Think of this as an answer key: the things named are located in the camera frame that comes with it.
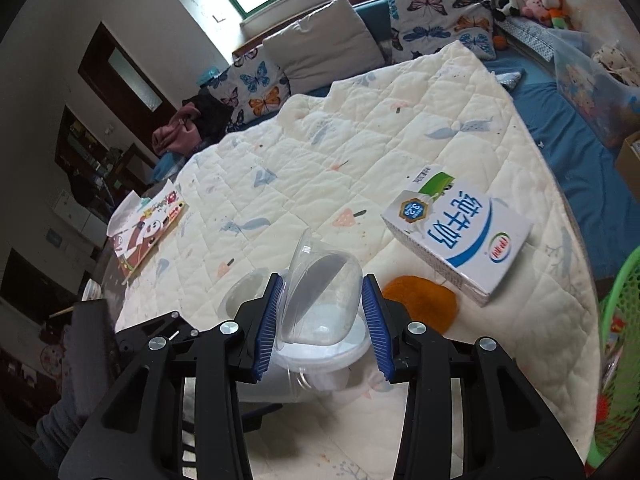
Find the white milk box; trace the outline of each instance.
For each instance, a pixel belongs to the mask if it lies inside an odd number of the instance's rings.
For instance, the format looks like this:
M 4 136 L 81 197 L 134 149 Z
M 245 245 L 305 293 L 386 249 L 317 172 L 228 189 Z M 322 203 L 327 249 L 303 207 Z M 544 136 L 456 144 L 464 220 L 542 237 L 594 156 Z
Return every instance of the white milk box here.
M 427 166 L 382 213 L 394 236 L 485 304 L 529 235 L 531 222 L 503 203 Z

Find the pink clothing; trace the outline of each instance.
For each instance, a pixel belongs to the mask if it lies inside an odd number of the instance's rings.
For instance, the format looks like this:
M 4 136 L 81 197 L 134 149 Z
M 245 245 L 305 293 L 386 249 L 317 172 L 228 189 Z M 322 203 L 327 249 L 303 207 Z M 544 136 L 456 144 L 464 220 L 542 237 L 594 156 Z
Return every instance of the pink clothing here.
M 174 152 L 188 156 L 202 140 L 196 125 L 193 124 L 193 120 L 199 116 L 200 112 L 193 103 L 187 103 L 175 113 L 167 126 L 161 126 L 154 131 L 151 144 L 156 155 Z

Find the beige cushion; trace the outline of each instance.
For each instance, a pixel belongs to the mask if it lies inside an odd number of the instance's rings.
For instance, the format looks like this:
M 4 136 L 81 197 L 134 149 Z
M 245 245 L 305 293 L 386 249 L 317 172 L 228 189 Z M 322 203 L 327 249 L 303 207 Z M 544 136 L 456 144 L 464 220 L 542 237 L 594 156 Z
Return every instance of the beige cushion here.
M 385 60 L 348 0 L 334 0 L 262 44 L 289 78 L 292 94 L 303 94 L 379 68 Z

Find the orange cloth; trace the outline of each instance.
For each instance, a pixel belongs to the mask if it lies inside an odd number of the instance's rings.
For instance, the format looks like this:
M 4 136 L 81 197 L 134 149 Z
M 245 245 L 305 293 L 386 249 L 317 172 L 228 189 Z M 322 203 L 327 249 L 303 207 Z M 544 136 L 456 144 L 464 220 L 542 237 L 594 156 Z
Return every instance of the orange cloth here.
M 382 290 L 386 300 L 402 303 L 414 321 L 444 334 L 458 315 L 456 295 L 447 287 L 419 278 L 400 276 Z

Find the silver screw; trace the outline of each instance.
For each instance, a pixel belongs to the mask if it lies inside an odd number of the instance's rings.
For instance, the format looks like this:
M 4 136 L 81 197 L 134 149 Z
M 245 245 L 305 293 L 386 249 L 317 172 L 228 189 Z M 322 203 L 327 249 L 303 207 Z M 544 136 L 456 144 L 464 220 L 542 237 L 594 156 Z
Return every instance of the silver screw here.
M 161 348 L 164 348 L 164 345 L 166 345 L 166 339 L 160 335 L 149 340 L 150 350 L 159 350 Z
M 498 348 L 498 343 L 490 337 L 483 337 L 480 340 L 480 348 L 482 350 L 486 350 L 487 352 L 493 352 L 496 348 Z
M 427 332 L 427 327 L 420 321 L 412 321 L 406 326 L 407 330 L 412 334 L 424 334 Z
M 235 321 L 225 321 L 220 325 L 220 332 L 223 334 L 235 334 L 240 326 Z

